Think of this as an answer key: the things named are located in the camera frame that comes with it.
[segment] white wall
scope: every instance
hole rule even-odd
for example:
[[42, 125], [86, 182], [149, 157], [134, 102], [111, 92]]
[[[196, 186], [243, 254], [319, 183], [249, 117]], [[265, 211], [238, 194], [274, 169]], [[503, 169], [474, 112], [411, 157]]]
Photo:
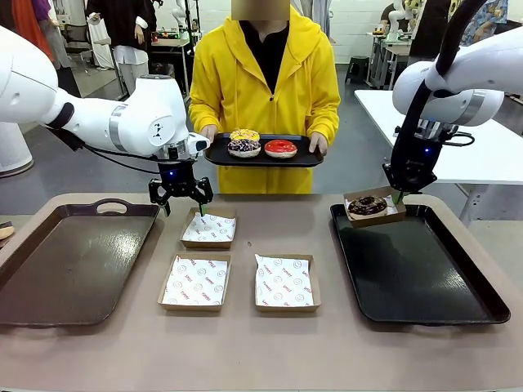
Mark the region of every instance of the white wall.
[[[392, 0], [333, 0], [331, 35], [336, 41], [337, 63], [348, 63], [351, 56], [370, 54], [372, 38], [365, 33], [379, 23], [383, 9], [391, 3]], [[175, 4], [175, 0], [164, 0], [163, 7], [156, 11], [159, 28], [169, 29], [175, 25], [170, 13]], [[202, 30], [208, 32], [220, 26], [230, 14], [230, 0], [203, 0], [199, 2], [199, 9]], [[191, 12], [196, 17], [196, 10]]]

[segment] black tray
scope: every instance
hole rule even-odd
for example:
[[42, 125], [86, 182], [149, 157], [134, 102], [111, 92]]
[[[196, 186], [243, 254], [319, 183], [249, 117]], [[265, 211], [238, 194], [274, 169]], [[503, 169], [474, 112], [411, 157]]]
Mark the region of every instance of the black tray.
[[356, 300], [379, 323], [500, 324], [510, 310], [472, 259], [426, 206], [401, 222], [353, 229], [331, 206]]
[[[292, 141], [297, 147], [297, 154], [290, 159], [271, 158], [264, 151], [265, 144], [271, 140]], [[255, 158], [233, 157], [227, 150], [229, 142], [230, 133], [217, 134], [211, 147], [205, 151], [205, 158], [218, 166], [242, 167], [314, 167], [324, 161], [318, 149], [314, 154], [309, 153], [311, 140], [306, 136], [260, 135], [261, 152]]]
[[[98, 212], [107, 203], [125, 212]], [[0, 268], [0, 325], [93, 325], [113, 312], [159, 207], [67, 204]]]

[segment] purple garment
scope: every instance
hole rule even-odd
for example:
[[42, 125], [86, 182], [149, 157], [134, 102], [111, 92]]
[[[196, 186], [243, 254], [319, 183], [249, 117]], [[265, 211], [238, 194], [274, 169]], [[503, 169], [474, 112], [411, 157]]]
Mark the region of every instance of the purple garment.
[[36, 20], [47, 20], [49, 19], [49, 11], [51, 10], [51, 4], [48, 0], [31, 0], [33, 3], [34, 14]]

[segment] yellow sprinkled donut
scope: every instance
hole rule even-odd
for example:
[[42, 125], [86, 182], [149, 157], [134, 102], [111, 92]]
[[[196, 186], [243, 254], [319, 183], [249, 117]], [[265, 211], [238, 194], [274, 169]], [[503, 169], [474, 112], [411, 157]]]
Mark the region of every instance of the yellow sprinkled donut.
[[252, 140], [260, 141], [260, 135], [256, 131], [251, 131], [250, 129], [239, 129], [230, 134], [231, 140]]

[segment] brown tray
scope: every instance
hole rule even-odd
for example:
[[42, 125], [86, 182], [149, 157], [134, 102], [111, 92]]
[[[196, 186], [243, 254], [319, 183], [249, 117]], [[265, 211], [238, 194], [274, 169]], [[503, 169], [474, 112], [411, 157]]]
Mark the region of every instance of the brown tray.
[[[125, 212], [99, 212], [117, 203]], [[104, 199], [51, 215], [0, 267], [0, 325], [93, 325], [113, 312], [158, 206]]]

